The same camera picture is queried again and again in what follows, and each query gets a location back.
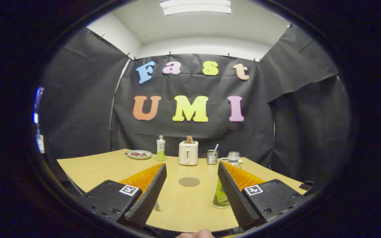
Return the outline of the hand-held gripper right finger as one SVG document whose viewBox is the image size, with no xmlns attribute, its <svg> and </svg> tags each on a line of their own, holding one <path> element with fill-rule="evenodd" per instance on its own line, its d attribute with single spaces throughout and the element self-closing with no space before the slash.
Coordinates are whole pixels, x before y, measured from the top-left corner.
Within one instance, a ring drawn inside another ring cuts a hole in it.
<svg viewBox="0 0 381 238">
<path fill-rule="evenodd" d="M 271 222 L 307 200 L 279 179 L 266 182 L 227 162 L 218 165 L 218 178 L 242 229 Z"/>
</svg>

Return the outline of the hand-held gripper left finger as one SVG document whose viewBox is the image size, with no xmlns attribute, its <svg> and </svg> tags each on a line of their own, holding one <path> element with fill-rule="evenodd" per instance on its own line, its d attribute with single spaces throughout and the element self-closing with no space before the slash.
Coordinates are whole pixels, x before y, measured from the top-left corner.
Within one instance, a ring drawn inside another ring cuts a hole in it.
<svg viewBox="0 0 381 238">
<path fill-rule="evenodd" d="M 105 180 L 78 200 L 102 218 L 134 228 L 143 228 L 157 202 L 166 177 L 166 164 L 159 163 L 120 182 Z"/>
</svg>

